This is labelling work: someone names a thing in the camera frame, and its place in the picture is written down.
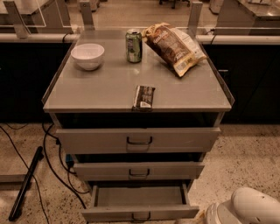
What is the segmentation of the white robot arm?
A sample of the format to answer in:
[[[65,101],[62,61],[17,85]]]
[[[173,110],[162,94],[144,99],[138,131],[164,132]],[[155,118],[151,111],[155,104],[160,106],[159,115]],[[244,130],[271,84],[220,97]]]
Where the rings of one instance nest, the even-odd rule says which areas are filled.
[[[240,187],[229,200],[210,205],[195,224],[280,224],[280,202],[256,189]]]

